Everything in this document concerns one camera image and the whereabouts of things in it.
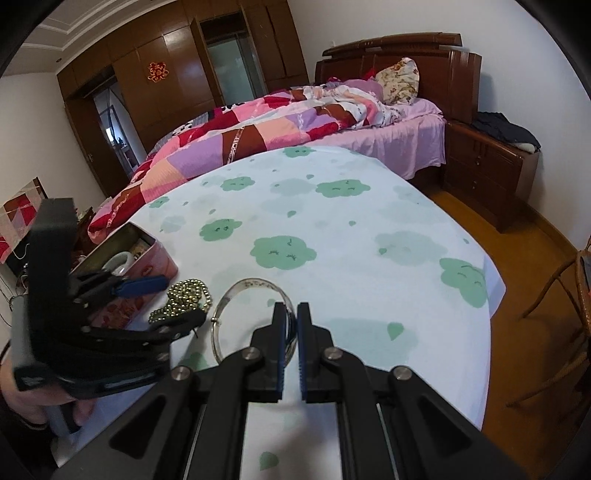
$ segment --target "red patterned cloth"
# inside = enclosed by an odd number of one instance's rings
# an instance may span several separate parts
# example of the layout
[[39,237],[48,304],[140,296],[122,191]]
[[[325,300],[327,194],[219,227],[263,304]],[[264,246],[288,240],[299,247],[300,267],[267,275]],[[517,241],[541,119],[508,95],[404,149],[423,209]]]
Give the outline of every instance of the red patterned cloth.
[[100,207],[88,235],[101,243],[143,205],[227,163],[345,128],[384,127],[399,119],[395,109],[346,85],[304,87],[252,100],[168,140],[123,191]]
[[0,263],[4,263],[29,232],[44,198],[38,181],[31,181],[0,207]]

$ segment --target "red paper cut decoration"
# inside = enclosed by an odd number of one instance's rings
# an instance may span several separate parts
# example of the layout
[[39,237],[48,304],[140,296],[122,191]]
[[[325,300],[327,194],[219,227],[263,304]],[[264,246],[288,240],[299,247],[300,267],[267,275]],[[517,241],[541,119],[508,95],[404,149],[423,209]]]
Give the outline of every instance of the red paper cut decoration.
[[148,70],[150,71],[148,80],[152,80],[154,83],[164,80],[169,74],[166,64],[163,61],[159,61],[158,63],[151,62]]

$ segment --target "pink bedsheet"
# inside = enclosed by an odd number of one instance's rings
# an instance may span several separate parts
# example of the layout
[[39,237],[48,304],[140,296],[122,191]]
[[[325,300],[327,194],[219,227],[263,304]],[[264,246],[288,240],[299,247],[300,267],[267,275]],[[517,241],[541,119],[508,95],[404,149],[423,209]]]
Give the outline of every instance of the pink bedsheet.
[[445,120],[433,103],[417,100],[421,102],[409,107],[407,119],[400,123],[341,131],[306,145],[348,148],[377,158],[394,173],[409,180],[422,168],[445,164]]

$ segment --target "wooden wardrobe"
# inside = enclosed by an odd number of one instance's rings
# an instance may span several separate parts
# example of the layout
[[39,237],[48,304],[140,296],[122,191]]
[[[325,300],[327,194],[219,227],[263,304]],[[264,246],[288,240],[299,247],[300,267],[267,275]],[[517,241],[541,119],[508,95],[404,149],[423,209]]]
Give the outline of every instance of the wooden wardrobe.
[[[92,92],[116,79],[149,152],[174,128],[225,104],[201,24],[232,14],[244,18],[267,92],[309,83],[287,0],[177,0],[119,27],[57,75],[76,138],[105,194],[117,194],[127,178],[107,139],[98,145]],[[164,76],[150,79],[154,66]]]

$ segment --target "red box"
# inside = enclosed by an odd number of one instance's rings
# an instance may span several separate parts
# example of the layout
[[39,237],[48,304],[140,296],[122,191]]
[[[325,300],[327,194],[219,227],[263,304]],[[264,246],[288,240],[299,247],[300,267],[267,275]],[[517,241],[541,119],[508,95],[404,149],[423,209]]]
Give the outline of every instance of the red box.
[[[178,273],[178,267],[164,246],[134,223],[126,223],[109,236],[73,272],[81,274],[99,271],[120,252],[130,252],[134,256],[134,262],[124,274],[131,280],[156,275],[164,275],[172,280]],[[154,297],[155,294],[134,299],[117,298],[90,316],[91,325],[125,328]]]

